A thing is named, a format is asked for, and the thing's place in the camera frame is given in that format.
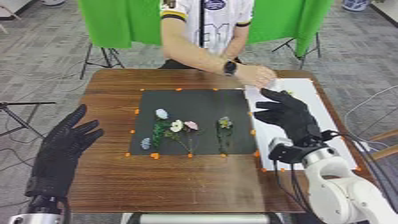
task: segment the green backdrop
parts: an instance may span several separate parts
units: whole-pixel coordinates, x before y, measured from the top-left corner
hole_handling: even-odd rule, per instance
[[[256,0],[249,43],[297,38],[300,57],[320,30],[332,0]],[[78,0],[92,44],[130,48],[162,45],[160,0]]]

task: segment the white t-shirt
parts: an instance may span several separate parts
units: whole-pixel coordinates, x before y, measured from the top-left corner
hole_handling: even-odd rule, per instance
[[[176,18],[186,22],[185,36],[199,46],[199,14],[201,0],[174,0],[170,7],[160,0],[163,18]],[[249,26],[252,20],[254,0],[206,0],[204,14],[204,48],[222,54],[231,39],[234,26]]]

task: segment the gray carpet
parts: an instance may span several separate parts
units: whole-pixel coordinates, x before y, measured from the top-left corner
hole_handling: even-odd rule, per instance
[[[32,122],[32,126],[46,133],[76,107],[98,67],[89,68],[85,80],[80,81],[89,37],[75,1],[67,1],[57,8],[44,7],[37,2],[23,12],[21,18],[21,21],[2,21],[11,34],[0,32],[0,101],[57,101],[57,105],[41,107]],[[336,4],[320,37],[323,57],[318,59],[316,54],[309,55],[304,69],[316,75],[343,118],[366,98],[398,85],[398,29],[371,9],[352,13]],[[298,61],[290,50],[284,48],[274,54],[270,52],[282,41],[247,46],[242,60],[274,69],[297,69]],[[92,59],[99,60],[98,49]],[[133,44],[131,49],[121,50],[121,60],[131,68],[160,67],[160,48]],[[396,107],[398,90],[382,94],[352,113],[348,126],[362,138],[398,127],[398,112],[389,114]],[[32,108],[12,107],[12,110],[27,117]],[[368,129],[385,114],[389,116]],[[9,121],[0,113],[0,132],[12,127],[16,122]],[[39,141],[32,141],[34,138],[28,131],[0,138],[0,148],[16,149],[23,159],[32,158],[37,152]],[[387,144],[396,142],[396,138],[385,141]],[[396,161],[398,156],[393,156],[382,162],[398,185]],[[2,151],[0,169],[14,163],[18,160],[12,153]],[[27,200],[23,189],[28,171],[30,167],[21,164],[0,172],[0,206]],[[21,207],[23,205],[0,208],[0,223],[5,223],[7,217],[18,213]],[[119,222],[114,215],[78,215],[75,220],[76,223]]]

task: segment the person's hand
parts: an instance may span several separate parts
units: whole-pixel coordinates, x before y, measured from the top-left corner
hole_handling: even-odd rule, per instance
[[[103,136],[103,129],[92,131],[99,125],[98,121],[73,128],[85,112],[87,106],[80,105],[43,140],[27,184],[28,197],[41,195],[64,198],[67,195],[78,158]]]
[[[306,103],[286,91],[261,89],[261,94],[275,102],[258,102],[256,107],[266,110],[254,113],[256,119],[282,128],[297,146],[311,146],[322,141],[322,133]]]
[[[261,89],[277,78],[277,74],[265,66],[238,64],[236,78],[243,85],[252,85]]]

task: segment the wristwatch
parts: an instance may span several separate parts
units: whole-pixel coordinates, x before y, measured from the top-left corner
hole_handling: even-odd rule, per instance
[[[236,70],[238,70],[236,63],[233,61],[227,61],[226,65],[224,65],[224,73],[229,77],[234,76]]]

